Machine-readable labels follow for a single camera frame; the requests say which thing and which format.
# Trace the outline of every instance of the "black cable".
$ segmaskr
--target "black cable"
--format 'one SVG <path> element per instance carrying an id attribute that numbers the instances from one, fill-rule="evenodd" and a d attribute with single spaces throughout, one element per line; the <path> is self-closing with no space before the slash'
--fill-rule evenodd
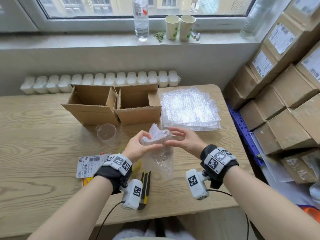
<path id="1" fill-rule="evenodd" d="M 97 234 L 97 236 L 96 236 L 96 240 L 98 239 L 98 236 L 99 236 L 99 233 L 100 233 L 100 231 L 101 231 L 101 228 L 102 228 L 104 222 L 106 221 L 107 217 L 110 215 L 110 213 L 113 211 L 114 208 L 116 208 L 118 205 L 120 205 L 120 204 L 122 204 L 122 203 L 124 203 L 124 202 L 125 202 L 125 201 L 120 201 L 120 202 L 119 202 L 118 204 L 116 204 L 116 205 L 109 211 L 109 213 L 106 215 L 106 218 L 105 218 L 104 221 L 102 222 L 101 227 L 100 227 L 100 229 L 99 229 L 99 231 L 98 231 L 98 234 Z"/>
<path id="2" fill-rule="evenodd" d="M 216 190 L 216 189 L 206 189 L 206 191 L 215 191 L 215 192 L 224 193 L 224 194 L 229 195 L 233 198 L 233 196 L 231 194 L 224 192 L 224 191 L 220 191 L 220 190 Z M 249 220 L 248 220 L 248 216 L 246 213 L 245 213 L 245 217 L 247 219 L 247 238 L 246 239 L 248 240 L 249 239 Z"/>

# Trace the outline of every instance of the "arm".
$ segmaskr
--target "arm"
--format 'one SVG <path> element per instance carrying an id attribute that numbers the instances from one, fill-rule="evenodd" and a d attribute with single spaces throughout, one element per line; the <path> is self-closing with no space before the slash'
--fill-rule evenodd
<path id="1" fill-rule="evenodd" d="M 159 149 L 162 144 L 144 146 L 140 139 L 151 135 L 140 131 L 131 138 L 122 155 L 131 162 L 138 161 L 145 153 Z M 114 188 L 109 179 L 96 176 L 85 187 L 72 196 L 42 226 L 28 238 L 29 240 L 87 240 Z"/>
<path id="2" fill-rule="evenodd" d="M 184 140 L 170 140 L 166 145 L 181 147 L 200 159 L 202 150 L 208 144 L 192 130 L 177 127 L 169 129 L 172 134 L 184 137 Z M 239 166 L 227 171 L 223 183 L 266 240 L 319 238 L 318 222 Z"/>

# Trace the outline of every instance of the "bubble wrap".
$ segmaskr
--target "bubble wrap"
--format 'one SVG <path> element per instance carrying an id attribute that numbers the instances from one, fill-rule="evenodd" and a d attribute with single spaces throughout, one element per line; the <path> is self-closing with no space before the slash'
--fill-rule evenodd
<path id="1" fill-rule="evenodd" d="M 209 93 L 197 88 L 177 89 L 160 94 L 161 127 L 178 126 L 194 131 L 220 129 L 219 109 Z"/>
<path id="2" fill-rule="evenodd" d="M 169 179 L 173 178 L 174 149 L 165 145 L 166 141 L 171 140 L 171 132 L 167 129 L 160 130 L 156 124 L 153 124 L 149 133 L 152 139 L 144 136 L 141 138 L 140 144 L 144 146 L 162 144 L 163 147 L 159 150 L 152 150 L 142 157 L 145 171 L 157 171 Z"/>

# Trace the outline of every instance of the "paper cup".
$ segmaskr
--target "paper cup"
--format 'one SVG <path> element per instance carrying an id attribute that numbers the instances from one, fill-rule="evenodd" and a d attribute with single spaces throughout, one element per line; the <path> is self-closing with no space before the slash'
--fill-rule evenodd
<path id="1" fill-rule="evenodd" d="M 191 15 L 183 15 L 181 16 L 180 21 L 180 40 L 189 41 L 196 19 Z"/>
<path id="2" fill-rule="evenodd" d="M 177 37 L 178 26 L 180 18 L 175 15 L 166 16 L 165 20 L 165 34 L 168 40 L 175 40 Z"/>

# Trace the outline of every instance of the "purple perforated plastic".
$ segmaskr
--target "purple perforated plastic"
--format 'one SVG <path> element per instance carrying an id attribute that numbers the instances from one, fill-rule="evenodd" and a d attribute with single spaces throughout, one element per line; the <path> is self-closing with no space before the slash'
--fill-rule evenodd
<path id="1" fill-rule="evenodd" d="M 257 157 L 257 155 L 259 155 L 260 153 L 259 153 L 256 145 L 254 144 L 254 141 L 252 140 L 252 138 L 250 136 L 250 132 L 247 128 L 247 125 L 243 121 L 242 116 L 240 115 L 239 111 L 230 109 L 229 106 L 228 106 L 228 109 L 231 114 L 232 120 L 234 122 L 235 128 L 237 129 L 239 135 L 241 135 L 243 137 L 243 141 L 248 146 L 250 153 L 253 155 L 254 161 L 259 166 L 265 165 L 262 158 Z"/>

